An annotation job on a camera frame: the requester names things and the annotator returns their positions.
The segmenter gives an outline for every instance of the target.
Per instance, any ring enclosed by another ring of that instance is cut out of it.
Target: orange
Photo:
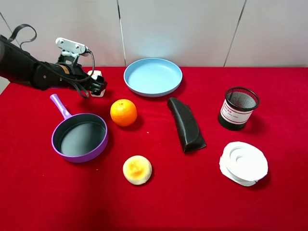
[[[137,119],[137,109],[130,100],[115,101],[110,109],[112,120],[119,126],[131,125]]]

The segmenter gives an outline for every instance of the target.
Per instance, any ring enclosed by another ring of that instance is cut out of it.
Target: stack of paper plates
[[[268,162],[256,147],[243,142],[229,143],[220,158],[223,175],[243,186],[252,186],[268,173]]]

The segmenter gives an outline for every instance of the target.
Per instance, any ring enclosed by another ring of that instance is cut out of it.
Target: light blue plate
[[[140,59],[126,68],[124,81],[138,95],[160,97],[178,88],[182,72],[177,65],[165,59]]]

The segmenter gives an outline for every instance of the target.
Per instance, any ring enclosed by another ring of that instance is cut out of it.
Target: pan handle
[[[64,107],[62,102],[60,101],[57,94],[53,94],[50,96],[50,99],[54,102],[54,104],[57,106],[57,108],[60,110],[61,114],[63,115],[64,119],[68,119],[72,115],[67,111],[67,109]]]

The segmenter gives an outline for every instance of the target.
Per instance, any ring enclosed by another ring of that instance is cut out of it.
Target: frying pan
[[[105,121],[90,113],[71,115],[57,94],[51,95],[50,99],[64,117],[52,134],[53,149],[65,160],[74,163],[92,160],[102,153],[108,143]]]

